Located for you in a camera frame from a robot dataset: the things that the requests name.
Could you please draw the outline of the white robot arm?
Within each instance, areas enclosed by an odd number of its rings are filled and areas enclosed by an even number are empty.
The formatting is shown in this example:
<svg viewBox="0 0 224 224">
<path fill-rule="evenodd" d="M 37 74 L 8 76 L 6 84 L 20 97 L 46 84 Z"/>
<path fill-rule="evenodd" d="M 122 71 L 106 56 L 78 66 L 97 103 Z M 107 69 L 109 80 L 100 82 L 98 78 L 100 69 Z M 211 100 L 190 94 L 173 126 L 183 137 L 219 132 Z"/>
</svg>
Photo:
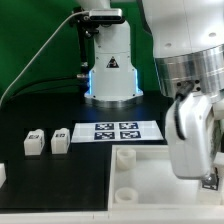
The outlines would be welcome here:
<svg viewBox="0 0 224 224">
<path fill-rule="evenodd" d="M 85 99 L 103 107 L 143 96 L 131 64 L 130 26 L 120 9 L 110 7 L 119 1 L 77 0 L 87 12 L 81 21 L 95 31 Z M 153 38 L 161 93 L 174 100 L 165 121 L 173 172 L 180 179 L 206 179 L 217 151 L 212 137 L 224 119 L 224 0 L 136 1 Z"/>
</svg>

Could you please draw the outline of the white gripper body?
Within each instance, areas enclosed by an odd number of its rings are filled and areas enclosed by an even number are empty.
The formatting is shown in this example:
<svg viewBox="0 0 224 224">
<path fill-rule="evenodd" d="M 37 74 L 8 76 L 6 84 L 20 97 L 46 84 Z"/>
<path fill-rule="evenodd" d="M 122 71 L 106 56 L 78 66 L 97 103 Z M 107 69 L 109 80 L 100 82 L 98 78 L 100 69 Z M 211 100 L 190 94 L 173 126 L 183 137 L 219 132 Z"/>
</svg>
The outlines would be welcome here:
<svg viewBox="0 0 224 224">
<path fill-rule="evenodd" d="M 184 140 L 176 132 L 175 105 L 166 114 L 165 138 L 173 173 L 180 179 L 207 179 L 220 150 L 222 131 L 208 96 L 190 94 L 179 106 Z"/>
</svg>

